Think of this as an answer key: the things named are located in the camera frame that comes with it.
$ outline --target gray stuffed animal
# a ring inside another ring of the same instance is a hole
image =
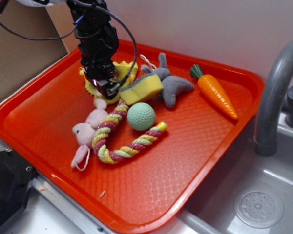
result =
[[[158,59],[160,62],[159,68],[153,71],[147,65],[142,65],[141,70],[146,73],[155,73],[159,76],[164,88],[158,93],[156,98],[158,100],[164,100],[168,108],[173,108],[176,104],[177,95],[193,90],[194,86],[186,79],[171,75],[170,70],[167,68],[166,55],[164,53],[160,53]]]

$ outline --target black cable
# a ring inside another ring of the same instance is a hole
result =
[[[126,31],[127,33],[129,34],[132,42],[133,42],[133,46],[134,46],[134,58],[133,58],[133,63],[130,67],[130,69],[128,70],[127,74],[125,75],[124,79],[119,82],[119,87],[121,87],[125,82],[126,80],[128,79],[132,69],[134,68],[136,62],[137,62],[137,59],[138,59],[138,47],[137,47],[137,43],[136,43],[136,40],[133,36],[133,34],[131,33],[131,31],[129,30],[129,28],[125,25],[125,23],[117,16],[115,15],[114,13],[108,11],[108,10],[105,10],[104,8],[102,7],[99,7],[99,6],[96,6],[94,4],[89,4],[89,3],[84,3],[84,2],[81,2],[79,0],[72,0],[74,3],[76,3],[77,5],[80,5],[80,6],[83,6],[83,7],[88,7],[88,8],[95,8],[101,12],[104,12],[106,14],[108,14],[109,16],[111,16],[112,18],[114,18]]]
[[[58,39],[63,39],[63,38],[66,38],[67,36],[69,36],[70,34],[72,34],[76,27],[77,27],[77,24],[75,25],[75,27],[67,34],[65,34],[64,36],[61,36],[61,37],[56,37],[56,38],[30,38],[30,37],[26,37],[26,36],[23,36],[21,34],[18,34],[16,32],[13,32],[12,30],[8,29],[3,23],[0,22],[0,26],[2,28],[4,28],[6,31],[8,31],[9,33],[12,33],[13,35],[15,36],[18,36],[20,38],[23,38],[23,39],[27,39],[27,40],[58,40]]]

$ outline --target rope toy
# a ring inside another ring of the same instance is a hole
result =
[[[135,139],[131,144],[123,146],[119,150],[110,151],[106,146],[106,139],[119,122],[126,117],[128,109],[128,105],[123,100],[120,100],[115,109],[98,126],[92,141],[92,148],[94,154],[104,163],[116,164],[134,157],[141,150],[157,141],[160,135],[167,129],[166,123],[160,122],[157,126],[152,127]]]

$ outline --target carrot toy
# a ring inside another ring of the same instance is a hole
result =
[[[198,64],[190,68],[190,75],[198,79],[197,85],[208,100],[234,120],[239,119],[228,95],[214,76],[204,75]]]

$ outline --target stuffed animal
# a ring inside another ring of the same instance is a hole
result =
[[[85,123],[78,123],[73,127],[73,133],[76,135],[79,148],[71,162],[71,167],[76,167],[80,171],[83,171],[88,164],[90,147],[96,133],[96,128],[108,116],[108,112],[105,110],[107,103],[103,99],[96,99],[95,104],[97,108],[88,115]],[[83,168],[80,168],[78,164],[86,155],[86,163]]]
[[[164,53],[160,53],[158,59],[160,62],[159,68],[152,70],[147,65],[142,65],[141,70],[159,76],[163,89],[157,94],[156,98],[158,100],[164,100],[168,108],[173,108],[176,104],[177,95],[193,90],[194,86],[186,79],[171,75],[170,70],[167,68],[166,55]]]

